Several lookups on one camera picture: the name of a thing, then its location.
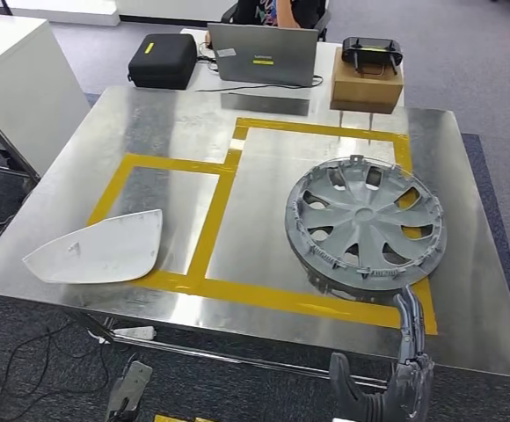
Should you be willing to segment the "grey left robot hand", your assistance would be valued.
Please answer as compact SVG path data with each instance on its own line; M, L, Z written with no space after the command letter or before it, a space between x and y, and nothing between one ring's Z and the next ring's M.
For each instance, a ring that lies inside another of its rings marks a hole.
M113 384L109 397L105 421L136 421L141 400L152 373L152 367L139 360L129 363Z

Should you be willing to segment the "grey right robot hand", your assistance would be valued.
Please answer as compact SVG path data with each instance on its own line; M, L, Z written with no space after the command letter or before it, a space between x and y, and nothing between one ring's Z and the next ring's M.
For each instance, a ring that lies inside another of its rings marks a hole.
M364 393L351 376L347 358L332 353L329 367L337 399L336 420L425 421L428 411L434 361L425 351L421 305L410 287L394 297L400 316L397 364L382 393Z

